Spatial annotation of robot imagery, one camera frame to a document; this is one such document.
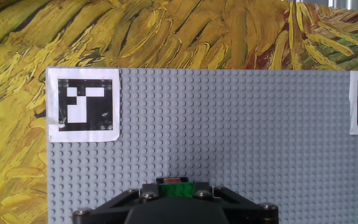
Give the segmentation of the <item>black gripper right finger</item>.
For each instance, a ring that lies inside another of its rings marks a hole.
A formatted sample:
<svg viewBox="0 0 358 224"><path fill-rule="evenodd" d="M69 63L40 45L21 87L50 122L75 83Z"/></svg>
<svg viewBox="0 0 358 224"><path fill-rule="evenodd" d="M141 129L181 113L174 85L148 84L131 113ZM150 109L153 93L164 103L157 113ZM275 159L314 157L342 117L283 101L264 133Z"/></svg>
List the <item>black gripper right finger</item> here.
<svg viewBox="0 0 358 224"><path fill-rule="evenodd" d="M279 224L278 205L254 203L227 187L195 182L193 198L218 208L218 217L227 223Z"/></svg>

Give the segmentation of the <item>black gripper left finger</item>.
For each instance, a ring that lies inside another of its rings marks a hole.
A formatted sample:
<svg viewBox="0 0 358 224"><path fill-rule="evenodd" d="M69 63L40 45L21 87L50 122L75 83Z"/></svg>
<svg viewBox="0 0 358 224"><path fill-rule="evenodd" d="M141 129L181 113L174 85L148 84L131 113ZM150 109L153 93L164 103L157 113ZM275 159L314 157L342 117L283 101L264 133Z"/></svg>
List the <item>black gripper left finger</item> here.
<svg viewBox="0 0 358 224"><path fill-rule="evenodd" d="M95 209L77 209L72 213L72 224L124 223L133 208L159 197L158 183L143 184L140 189L126 190Z"/></svg>

